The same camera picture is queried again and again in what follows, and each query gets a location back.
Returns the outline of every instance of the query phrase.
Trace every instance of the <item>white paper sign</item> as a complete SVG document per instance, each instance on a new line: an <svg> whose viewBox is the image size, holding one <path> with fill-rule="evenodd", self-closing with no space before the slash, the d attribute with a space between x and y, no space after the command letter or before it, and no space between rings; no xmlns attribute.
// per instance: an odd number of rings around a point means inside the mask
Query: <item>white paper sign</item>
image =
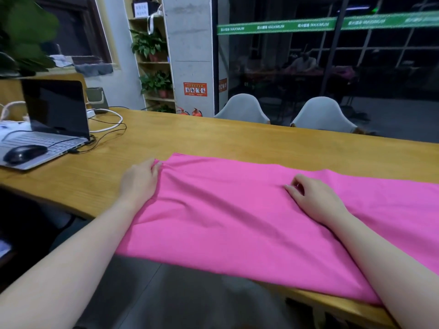
<svg viewBox="0 0 439 329"><path fill-rule="evenodd" d="M142 3L135 3L134 4L134 17L148 17L148 3L142 2Z"/></svg>

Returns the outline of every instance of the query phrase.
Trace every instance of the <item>laptop screen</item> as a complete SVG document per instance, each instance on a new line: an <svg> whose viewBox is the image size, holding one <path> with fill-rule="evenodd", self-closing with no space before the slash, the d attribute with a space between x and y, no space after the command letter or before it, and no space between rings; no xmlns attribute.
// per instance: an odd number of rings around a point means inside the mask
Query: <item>laptop screen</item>
<svg viewBox="0 0 439 329"><path fill-rule="evenodd" d="M90 139L80 81L23 79L21 86L33 131Z"/></svg>

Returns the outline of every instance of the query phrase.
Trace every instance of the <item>green foliage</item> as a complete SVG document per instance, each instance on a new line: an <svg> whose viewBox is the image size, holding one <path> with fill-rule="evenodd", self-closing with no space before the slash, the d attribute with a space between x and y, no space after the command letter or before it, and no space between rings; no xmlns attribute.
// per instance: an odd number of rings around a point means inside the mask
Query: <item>green foliage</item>
<svg viewBox="0 0 439 329"><path fill-rule="evenodd" d="M157 71L155 74L145 74L140 77L142 83L141 94L147 91L170 90L172 89L172 80L170 73Z"/></svg>
<svg viewBox="0 0 439 329"><path fill-rule="evenodd" d="M133 53L144 55L148 58L149 54L155 54L157 51L166 50L166 41L156 32L148 34L143 31L129 30L133 34L133 43L131 50Z"/></svg>
<svg viewBox="0 0 439 329"><path fill-rule="evenodd" d="M35 0L0 0L0 77L47 71L55 62L40 44L55 39L56 16Z"/></svg>
<svg viewBox="0 0 439 329"><path fill-rule="evenodd" d="M154 109L155 112L173 113L175 114L175 108L171 108L168 105L161 105L159 108Z"/></svg>

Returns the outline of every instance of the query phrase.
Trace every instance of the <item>silver laptop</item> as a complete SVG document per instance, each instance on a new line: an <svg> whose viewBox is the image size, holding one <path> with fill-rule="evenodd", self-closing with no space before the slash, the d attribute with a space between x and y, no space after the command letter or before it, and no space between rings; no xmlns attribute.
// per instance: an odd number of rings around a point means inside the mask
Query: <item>silver laptop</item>
<svg viewBox="0 0 439 329"><path fill-rule="evenodd" d="M21 80L31 131L11 132L0 138L0 166L28 170L55 159L90 140L80 81ZM25 145L47 147L47 153L24 163L9 164L3 157Z"/></svg>

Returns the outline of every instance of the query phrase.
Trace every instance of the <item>green stripe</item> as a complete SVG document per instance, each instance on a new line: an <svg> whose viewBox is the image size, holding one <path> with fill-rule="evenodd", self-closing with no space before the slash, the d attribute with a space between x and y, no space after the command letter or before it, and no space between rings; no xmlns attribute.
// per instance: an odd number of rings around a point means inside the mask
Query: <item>green stripe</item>
<svg viewBox="0 0 439 329"><path fill-rule="evenodd" d="M217 26L218 35L331 31L336 17L305 20L269 21ZM349 16L343 20L342 30L394 29L402 27L438 27L439 11L394 13L383 15Z"/></svg>

